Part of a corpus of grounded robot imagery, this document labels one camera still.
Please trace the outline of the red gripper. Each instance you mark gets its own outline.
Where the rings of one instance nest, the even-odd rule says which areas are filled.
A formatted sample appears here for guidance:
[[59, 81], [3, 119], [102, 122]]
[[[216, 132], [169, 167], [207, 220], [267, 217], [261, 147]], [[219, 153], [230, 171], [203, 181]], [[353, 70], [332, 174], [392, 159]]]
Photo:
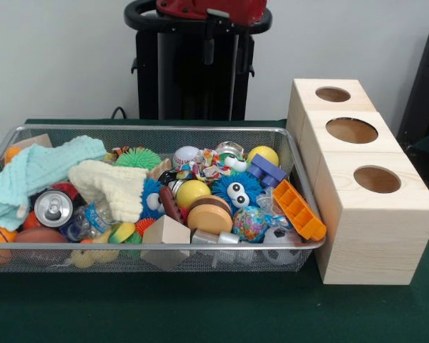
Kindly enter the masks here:
[[[238, 25], [250, 25], [259, 21], [265, 12], [266, 0], [200, 0], [196, 9], [207, 14], [228, 18]], [[204, 63], [212, 64], [215, 42], [213, 39], [214, 23], [207, 21], [204, 32]], [[240, 71], [248, 70], [249, 28], [243, 27], [240, 33]]]

